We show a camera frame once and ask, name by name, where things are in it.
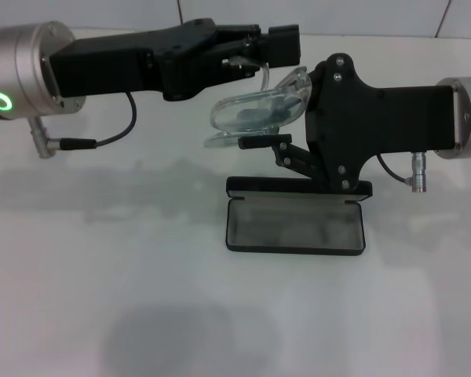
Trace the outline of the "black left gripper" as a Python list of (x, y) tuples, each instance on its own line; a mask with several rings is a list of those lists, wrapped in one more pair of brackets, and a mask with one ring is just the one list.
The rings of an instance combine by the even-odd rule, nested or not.
[(158, 31), (77, 39), (49, 62), (63, 97), (156, 91), (166, 101), (185, 101), (230, 80), (229, 68), (244, 77), (260, 62), (213, 55), (217, 27), (211, 19)]

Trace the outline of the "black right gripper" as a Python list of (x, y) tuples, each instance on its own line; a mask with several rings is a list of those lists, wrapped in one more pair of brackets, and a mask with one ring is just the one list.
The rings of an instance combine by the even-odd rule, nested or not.
[[(219, 25), (217, 48), (227, 58), (244, 57), (270, 68), (296, 66), (299, 26), (262, 31), (258, 24)], [(455, 146), (452, 88), (374, 88), (360, 79), (344, 53), (312, 71), (294, 68), (273, 88), (245, 95), (237, 120), (294, 121), (304, 112), (310, 152), (293, 145), (290, 134), (241, 137), (239, 148), (271, 148), (277, 166), (342, 192), (357, 186), (363, 165), (374, 156)]]

